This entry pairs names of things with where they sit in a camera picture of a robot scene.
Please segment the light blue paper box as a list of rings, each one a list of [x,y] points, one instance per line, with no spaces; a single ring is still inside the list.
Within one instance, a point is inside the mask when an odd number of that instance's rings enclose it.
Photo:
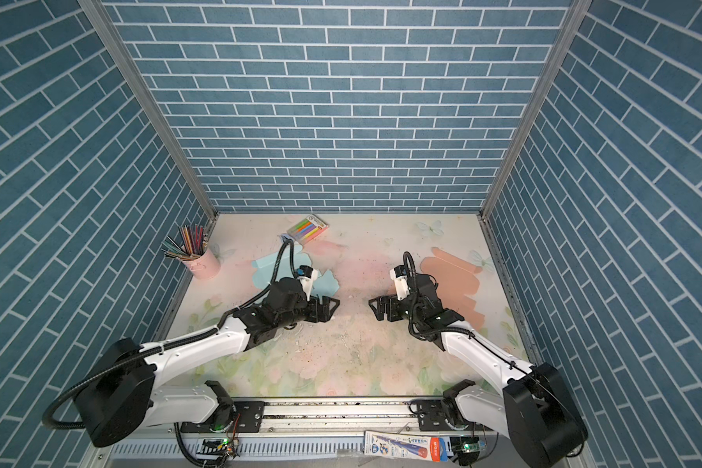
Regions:
[[[289,253],[289,251],[285,251],[282,256],[277,273],[278,280],[290,277],[290,263],[288,262]],[[261,291],[269,284],[276,259],[277,254],[272,253],[271,255],[267,255],[267,257],[261,257],[251,263],[251,266],[255,269],[255,273],[253,273],[251,279],[253,279],[253,284],[257,290]],[[302,251],[302,247],[297,246],[294,252],[294,266],[299,268],[301,265],[312,266],[312,261],[309,255]],[[338,289],[339,283],[333,276],[333,273],[330,270],[326,270],[321,272],[320,277],[314,282],[312,294],[314,296],[334,296]]]

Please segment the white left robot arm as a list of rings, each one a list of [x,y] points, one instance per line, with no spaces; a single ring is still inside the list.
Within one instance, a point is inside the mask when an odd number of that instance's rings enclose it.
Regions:
[[[204,422],[228,406],[221,386],[177,393],[163,391],[163,385],[274,339],[283,327],[327,323],[339,304],[336,298],[311,296],[300,279],[283,278],[268,287],[262,302],[225,314],[212,327],[146,344],[121,339],[97,360],[73,398],[82,425],[93,445],[104,448],[142,426]]]

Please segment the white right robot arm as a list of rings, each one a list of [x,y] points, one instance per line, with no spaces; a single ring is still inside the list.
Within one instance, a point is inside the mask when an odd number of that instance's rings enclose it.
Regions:
[[[530,467],[551,467],[582,450],[589,431],[561,373],[499,348],[452,309],[444,307],[430,276],[400,265],[390,272],[395,294],[368,305],[379,321],[407,321],[416,339],[433,343],[475,370],[492,387],[463,380],[444,392],[450,423],[482,424],[511,440]]]

